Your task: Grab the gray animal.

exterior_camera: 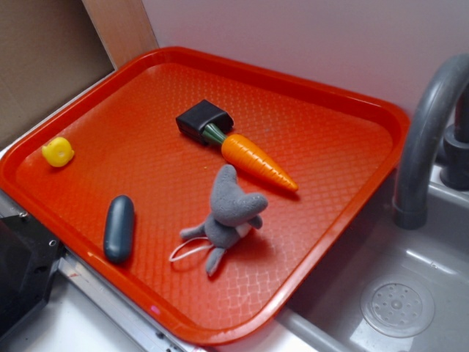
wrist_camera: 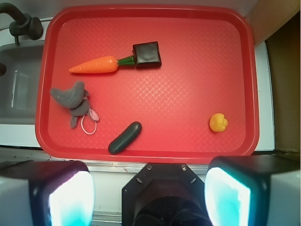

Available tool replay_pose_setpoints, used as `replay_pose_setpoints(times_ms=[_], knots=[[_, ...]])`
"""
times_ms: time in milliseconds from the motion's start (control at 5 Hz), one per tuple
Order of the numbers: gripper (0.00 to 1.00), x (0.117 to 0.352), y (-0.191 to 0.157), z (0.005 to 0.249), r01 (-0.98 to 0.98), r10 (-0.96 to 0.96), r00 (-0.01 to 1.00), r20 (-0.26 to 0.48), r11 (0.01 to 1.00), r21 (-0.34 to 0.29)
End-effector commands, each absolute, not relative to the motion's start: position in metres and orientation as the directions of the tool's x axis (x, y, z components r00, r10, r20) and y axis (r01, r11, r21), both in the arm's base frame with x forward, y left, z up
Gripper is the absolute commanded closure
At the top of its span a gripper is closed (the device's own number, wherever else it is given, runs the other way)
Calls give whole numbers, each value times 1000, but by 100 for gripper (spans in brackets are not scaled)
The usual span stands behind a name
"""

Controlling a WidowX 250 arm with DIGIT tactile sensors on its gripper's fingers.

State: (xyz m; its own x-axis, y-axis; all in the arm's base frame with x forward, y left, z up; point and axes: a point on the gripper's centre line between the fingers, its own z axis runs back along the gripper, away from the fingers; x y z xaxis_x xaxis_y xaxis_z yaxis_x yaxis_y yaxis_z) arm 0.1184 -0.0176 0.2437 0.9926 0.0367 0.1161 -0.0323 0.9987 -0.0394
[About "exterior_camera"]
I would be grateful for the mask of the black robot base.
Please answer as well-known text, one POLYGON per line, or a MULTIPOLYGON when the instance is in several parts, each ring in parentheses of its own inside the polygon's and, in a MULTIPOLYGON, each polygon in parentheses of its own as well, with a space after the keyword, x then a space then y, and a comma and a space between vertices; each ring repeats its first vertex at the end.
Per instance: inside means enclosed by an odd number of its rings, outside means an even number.
POLYGON ((1 219, 1 339, 48 303, 62 242, 32 215, 1 219))

